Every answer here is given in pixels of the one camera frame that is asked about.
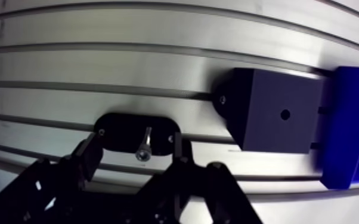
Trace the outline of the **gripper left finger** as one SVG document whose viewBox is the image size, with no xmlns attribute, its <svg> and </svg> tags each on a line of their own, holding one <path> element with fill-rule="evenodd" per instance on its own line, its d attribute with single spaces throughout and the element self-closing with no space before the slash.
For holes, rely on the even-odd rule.
<svg viewBox="0 0 359 224">
<path fill-rule="evenodd" d="M 83 190 L 102 157 L 101 136 L 91 133 L 58 163 L 35 161 L 0 192 L 0 223 L 41 223 L 58 216 L 53 205 L 60 200 L 64 206 Z"/>
</svg>

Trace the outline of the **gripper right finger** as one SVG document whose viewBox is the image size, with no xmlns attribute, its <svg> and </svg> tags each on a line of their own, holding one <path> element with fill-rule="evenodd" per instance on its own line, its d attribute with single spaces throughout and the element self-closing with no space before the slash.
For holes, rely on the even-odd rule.
<svg viewBox="0 0 359 224">
<path fill-rule="evenodd" d="M 196 165 L 191 144 L 180 133 L 175 134 L 171 165 L 136 194 L 129 222 L 179 223 L 191 197 L 204 199 L 213 223 L 261 222 L 227 166 Z"/>
</svg>

